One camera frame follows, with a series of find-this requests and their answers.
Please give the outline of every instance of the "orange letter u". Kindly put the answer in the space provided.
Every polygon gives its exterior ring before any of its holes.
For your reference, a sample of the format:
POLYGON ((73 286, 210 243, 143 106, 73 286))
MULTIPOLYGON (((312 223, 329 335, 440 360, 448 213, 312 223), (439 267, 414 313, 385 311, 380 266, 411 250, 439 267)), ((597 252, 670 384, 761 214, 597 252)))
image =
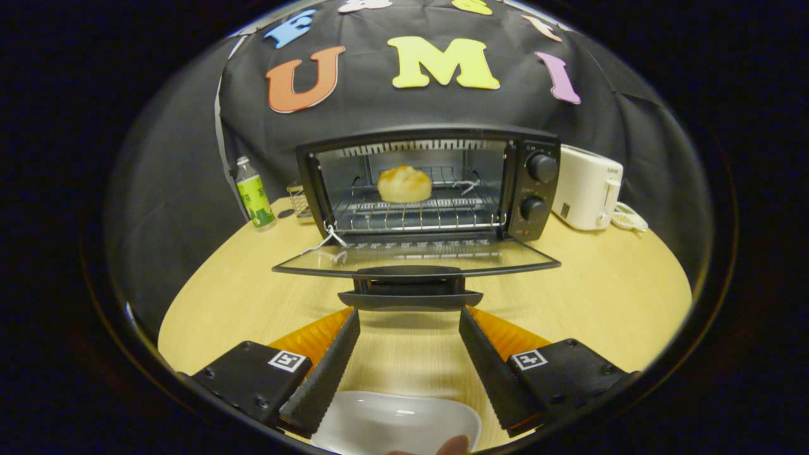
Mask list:
POLYGON ((277 113, 293 113, 325 100, 337 85, 337 56, 344 51, 345 47, 335 46, 313 53, 311 59, 317 62, 317 83, 302 93, 295 93, 292 88, 300 60, 290 60, 267 71, 269 107, 277 113))

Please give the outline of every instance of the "oven control knob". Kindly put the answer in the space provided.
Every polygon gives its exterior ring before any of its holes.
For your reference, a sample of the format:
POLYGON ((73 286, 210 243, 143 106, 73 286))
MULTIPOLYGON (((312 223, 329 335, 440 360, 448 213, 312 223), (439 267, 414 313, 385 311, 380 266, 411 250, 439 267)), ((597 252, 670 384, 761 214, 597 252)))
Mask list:
POLYGON ((528 175, 534 180, 548 183, 559 173, 559 163, 556 159, 541 153, 535 153, 526 163, 528 175))
POLYGON ((531 196, 520 204, 519 213, 529 223, 539 223, 548 215, 548 204, 542 198, 531 196))

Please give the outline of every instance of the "bun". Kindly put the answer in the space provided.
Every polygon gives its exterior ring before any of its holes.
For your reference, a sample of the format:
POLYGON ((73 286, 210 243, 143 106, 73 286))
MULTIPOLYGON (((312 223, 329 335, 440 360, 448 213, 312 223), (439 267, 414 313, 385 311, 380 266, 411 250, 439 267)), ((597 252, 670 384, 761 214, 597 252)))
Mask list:
POLYGON ((382 171, 376 189, 385 202, 407 204, 429 199, 433 182, 424 172, 403 165, 382 171))

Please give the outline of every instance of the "plastic bottle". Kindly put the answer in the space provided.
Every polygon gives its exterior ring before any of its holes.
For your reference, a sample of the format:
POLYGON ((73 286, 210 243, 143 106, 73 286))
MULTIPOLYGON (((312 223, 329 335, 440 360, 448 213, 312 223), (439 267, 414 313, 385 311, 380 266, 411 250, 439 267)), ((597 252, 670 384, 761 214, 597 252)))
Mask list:
POLYGON ((236 173, 236 187, 242 197, 244 209, 250 215, 253 226, 259 231, 266 231, 275 225, 275 215, 269 207, 261 176, 250 165, 247 156, 239 157, 236 161, 239 171, 236 173))

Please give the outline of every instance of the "foam letter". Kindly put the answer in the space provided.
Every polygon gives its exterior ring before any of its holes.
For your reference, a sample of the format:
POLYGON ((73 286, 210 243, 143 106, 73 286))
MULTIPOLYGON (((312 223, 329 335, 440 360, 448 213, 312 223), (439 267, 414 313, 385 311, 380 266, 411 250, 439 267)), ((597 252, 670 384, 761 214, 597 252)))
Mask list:
POLYGON ((492 76, 483 54, 486 45, 480 41, 455 38, 444 52, 420 36, 391 38, 388 45, 399 51, 399 75, 393 78, 393 87, 426 87, 430 78, 421 73, 421 64, 441 85, 449 84, 455 68, 460 66, 456 79, 460 85, 500 88, 500 81, 492 76))
POLYGON ((550 38, 550 39, 552 39, 552 40, 554 40, 556 42, 561 43, 561 38, 559 36, 556 36, 556 35, 553 34, 553 29, 550 26, 545 25, 541 20, 537 19, 536 17, 526 16, 526 15, 524 15, 523 17, 525 19, 528 19, 528 22, 533 24, 533 26, 537 30, 539 30, 540 33, 542 33, 543 35, 547 36, 548 38, 550 38))
POLYGON ((275 38, 275 41, 278 41, 278 43, 275 44, 275 49, 284 47, 289 44, 290 41, 293 41, 295 38, 309 31, 309 24, 311 23, 311 17, 309 16, 315 11, 317 10, 306 10, 296 15, 294 18, 267 32, 264 38, 267 36, 275 38))
POLYGON ((452 6, 459 10, 470 11, 479 15, 491 15, 492 11, 483 0, 452 0, 452 6))
POLYGON ((265 77, 269 79, 269 107, 277 113, 292 113, 325 100, 337 85, 337 56, 344 51, 343 46, 335 46, 313 53, 311 59, 317 62, 317 83, 302 93, 295 93, 292 88, 300 60, 290 60, 268 71, 265 77))
POLYGON ((573 84, 570 83, 570 78, 567 77, 565 61, 559 57, 554 57, 553 55, 542 52, 537 52, 536 56, 544 62, 545 66, 548 67, 548 72, 551 74, 551 82, 553 83, 551 94, 558 100, 573 104, 581 103, 582 99, 576 95, 576 91, 573 90, 573 84))
POLYGON ((378 10, 392 5, 389 0, 349 0, 337 10, 341 13, 352 13, 360 10, 378 10))

